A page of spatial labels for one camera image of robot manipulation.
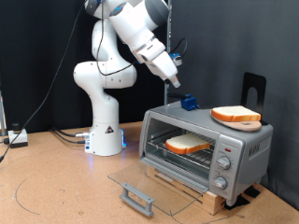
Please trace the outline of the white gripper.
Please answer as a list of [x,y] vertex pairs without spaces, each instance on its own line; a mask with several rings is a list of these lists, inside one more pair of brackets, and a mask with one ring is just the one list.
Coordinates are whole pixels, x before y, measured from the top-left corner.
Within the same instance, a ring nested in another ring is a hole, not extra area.
[[175,88],[180,86],[177,78],[177,67],[165,51],[148,62],[147,67],[153,75],[160,77],[162,80],[169,79]]

